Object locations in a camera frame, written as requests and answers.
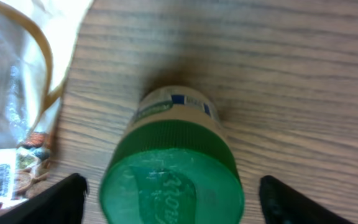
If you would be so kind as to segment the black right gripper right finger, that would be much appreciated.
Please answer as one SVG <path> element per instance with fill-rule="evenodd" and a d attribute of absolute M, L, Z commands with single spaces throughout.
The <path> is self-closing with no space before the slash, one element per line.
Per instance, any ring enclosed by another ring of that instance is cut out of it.
<path fill-rule="evenodd" d="M 260 179 L 266 224 L 352 224 L 271 175 Z"/>

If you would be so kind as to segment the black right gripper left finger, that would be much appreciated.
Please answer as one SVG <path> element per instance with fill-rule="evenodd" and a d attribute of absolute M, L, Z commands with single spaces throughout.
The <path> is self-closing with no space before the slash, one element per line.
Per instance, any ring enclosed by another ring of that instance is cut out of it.
<path fill-rule="evenodd" d="M 0 224 L 81 224 L 88 183 L 78 173 L 0 216 Z"/>

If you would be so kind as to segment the green lid jar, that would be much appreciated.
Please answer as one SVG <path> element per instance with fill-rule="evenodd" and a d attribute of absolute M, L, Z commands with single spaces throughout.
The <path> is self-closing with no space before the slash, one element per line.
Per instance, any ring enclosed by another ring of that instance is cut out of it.
<path fill-rule="evenodd" d="M 100 185 L 109 223 L 238 224 L 245 198 L 212 102 L 165 86 L 139 104 Z"/>

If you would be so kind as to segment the beige brown snack bag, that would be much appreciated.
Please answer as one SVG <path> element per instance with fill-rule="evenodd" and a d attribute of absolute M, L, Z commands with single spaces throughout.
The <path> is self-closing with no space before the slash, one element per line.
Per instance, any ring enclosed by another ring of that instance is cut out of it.
<path fill-rule="evenodd" d="M 43 192 L 68 67 L 91 0 L 0 0 L 0 210 Z"/>

